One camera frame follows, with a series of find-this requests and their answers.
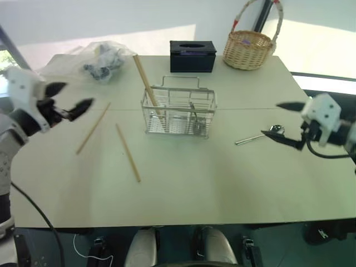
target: wooden chopstick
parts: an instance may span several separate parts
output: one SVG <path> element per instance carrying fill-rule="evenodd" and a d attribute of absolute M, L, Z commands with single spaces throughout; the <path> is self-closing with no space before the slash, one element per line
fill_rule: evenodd
<path fill-rule="evenodd" d="M 131 152 L 130 150 L 128 149 L 128 146 L 127 146 L 127 143 L 126 143 L 126 140 L 125 140 L 125 137 L 123 136 L 123 133 L 119 127 L 119 125 L 116 123 L 115 124 L 116 126 L 116 130 L 117 130 L 117 133 L 118 133 L 118 136 L 120 137 L 121 139 L 121 142 L 123 144 L 123 147 L 125 148 L 126 150 L 126 154 L 127 154 L 127 157 L 128 157 L 128 160 L 130 161 L 130 164 L 131 164 L 131 167 L 135 173 L 135 176 L 136 176 L 136 180 L 137 182 L 141 182 L 141 178 L 140 178 L 140 174 L 139 174 L 139 171 L 137 170 L 137 167 L 136 167 L 136 164 L 132 158 L 132 155 L 131 155 Z"/>
<path fill-rule="evenodd" d="M 96 121 L 96 123 L 93 125 L 93 127 L 90 129 L 90 132 L 87 134 L 87 136 L 85 137 L 84 141 L 81 143 L 80 147 L 77 149 L 76 154 L 78 155 L 82 149 L 84 148 L 85 144 L 87 143 L 87 141 L 89 140 L 90 136 L 93 134 L 94 130 L 96 129 L 96 127 L 98 126 L 99 122 L 102 120 L 102 118 L 104 117 L 107 109 L 109 108 L 111 103 L 108 103 L 106 108 L 104 109 L 104 111 L 102 112 L 102 114 L 100 115 L 100 117 L 98 118 L 98 120 Z"/>
<path fill-rule="evenodd" d="M 132 56 L 133 57 L 133 60 L 135 61 L 135 64 L 136 64 L 136 67 L 137 69 L 139 70 L 139 73 L 140 73 L 140 76 L 141 76 L 141 79 L 142 81 L 144 82 L 144 85 L 145 85 L 145 89 L 147 91 L 147 93 L 149 94 L 150 96 L 150 99 L 151 99 L 151 102 L 152 104 L 155 106 L 155 107 L 158 107 L 158 104 L 157 104 L 157 101 L 155 99 L 155 95 L 154 95 L 154 92 L 150 86 L 150 83 L 149 83 L 149 80 L 147 79 L 147 76 L 146 76 L 146 73 L 145 73 L 145 70 L 141 64 L 141 61 L 140 61 L 140 58 L 138 55 L 134 55 Z"/>
<path fill-rule="evenodd" d="M 158 103 L 156 101 L 155 94 L 154 94 L 154 92 L 153 92 L 153 90 L 152 90 L 152 88 L 150 86 L 149 80 L 147 79 L 144 67 L 141 64 L 139 56 L 138 55 L 133 55 L 132 57 L 133 57 L 133 60 L 135 61 L 137 69 L 139 70 L 141 79 L 144 82 L 145 89 L 146 89 L 147 93 L 149 94 L 149 97 L 151 99 L 152 105 L 154 107 L 158 107 L 159 105 L 158 105 Z M 156 113 L 160 118 L 162 126 L 164 127 L 165 126 L 165 119 L 162 117 L 162 112 L 160 110 L 156 110 Z"/>

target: metal utensil holder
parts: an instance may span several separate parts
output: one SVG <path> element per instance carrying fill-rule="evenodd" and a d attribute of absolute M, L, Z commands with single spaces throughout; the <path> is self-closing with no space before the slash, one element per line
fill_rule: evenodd
<path fill-rule="evenodd" d="M 196 88 L 176 88 L 165 85 L 167 78 L 196 79 Z M 148 93 L 141 101 L 146 132 L 194 135 L 208 138 L 212 117 L 216 110 L 213 90 L 199 86 L 199 78 L 192 76 L 163 76 L 161 85 L 151 86 L 157 106 Z"/>

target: metal spoon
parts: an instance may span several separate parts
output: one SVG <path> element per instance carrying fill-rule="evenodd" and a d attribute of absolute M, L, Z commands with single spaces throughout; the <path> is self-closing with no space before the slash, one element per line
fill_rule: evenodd
<path fill-rule="evenodd" d="M 194 110 L 195 106 L 192 102 L 189 103 L 190 107 Z M 201 133 L 204 131 L 205 129 L 205 123 L 201 122 L 198 119 L 198 116 L 196 114 L 196 112 L 193 112 L 194 116 L 195 116 L 195 121 L 193 122 L 193 134 L 194 135 L 201 135 Z"/>
<path fill-rule="evenodd" d="M 278 134 L 284 134 L 284 127 L 282 125 L 273 125 L 269 130 L 271 132 L 276 132 Z M 263 137 L 263 136 L 265 136 L 265 135 L 257 135 L 257 136 L 254 136 L 254 137 L 243 139 L 243 140 L 235 142 L 235 145 L 239 146 L 239 145 L 242 145 L 244 143 L 250 142 L 252 140 L 258 139 L 260 137 Z"/>

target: black cable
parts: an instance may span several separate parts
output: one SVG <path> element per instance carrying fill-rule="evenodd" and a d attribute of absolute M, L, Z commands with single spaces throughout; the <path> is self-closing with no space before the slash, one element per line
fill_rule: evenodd
<path fill-rule="evenodd" d="M 323 155 L 318 152 L 316 152 L 313 147 L 311 146 L 310 140 L 306 141 L 306 146 L 308 147 L 309 151 L 314 154 L 317 157 L 322 157 L 323 159 L 345 159 L 347 157 L 350 157 L 349 154 L 346 155 Z"/>
<path fill-rule="evenodd" d="M 20 192 L 32 204 L 32 206 L 34 206 L 34 208 L 39 212 L 39 214 L 41 214 L 41 216 L 43 217 L 43 219 L 45 220 L 47 225 L 50 227 L 51 231 L 53 232 L 53 234 L 55 235 L 55 238 L 57 240 L 58 248 L 60 249 L 61 267 L 65 267 L 66 266 L 66 264 L 65 264 L 65 254 L 64 254 L 63 245 L 62 245 L 62 242 L 61 242 L 60 236 L 58 235 L 57 230 L 53 227 L 53 225 L 51 224 L 49 219 L 46 217 L 46 215 L 43 213 L 43 211 L 37 206 L 37 204 L 30 198 L 30 196 L 28 196 L 24 191 L 22 191 L 21 188 L 19 188 L 13 182 L 11 182 L 11 185 L 18 192 Z"/>

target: black tissue box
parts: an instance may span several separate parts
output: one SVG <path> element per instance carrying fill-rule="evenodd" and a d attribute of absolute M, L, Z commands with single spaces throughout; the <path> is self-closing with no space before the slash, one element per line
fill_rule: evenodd
<path fill-rule="evenodd" d="M 211 41 L 170 41 L 171 72 L 212 72 L 216 49 Z"/>

